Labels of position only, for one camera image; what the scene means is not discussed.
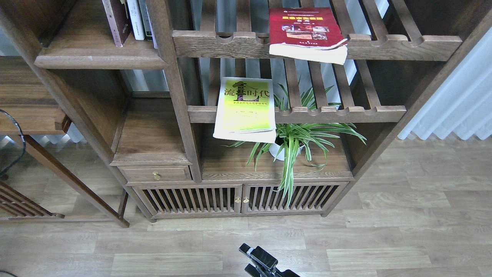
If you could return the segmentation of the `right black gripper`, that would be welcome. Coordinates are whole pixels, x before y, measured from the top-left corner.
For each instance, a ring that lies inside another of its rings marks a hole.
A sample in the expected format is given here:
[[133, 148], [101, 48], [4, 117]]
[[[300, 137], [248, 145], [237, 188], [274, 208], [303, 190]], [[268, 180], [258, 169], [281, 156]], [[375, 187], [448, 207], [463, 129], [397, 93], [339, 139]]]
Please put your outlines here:
[[239, 252], [245, 254], [253, 261], [253, 264], [248, 264], [245, 267], [245, 271], [251, 277], [300, 277], [292, 270], [280, 271], [276, 269], [278, 260], [260, 246], [253, 248], [243, 243], [239, 247]]

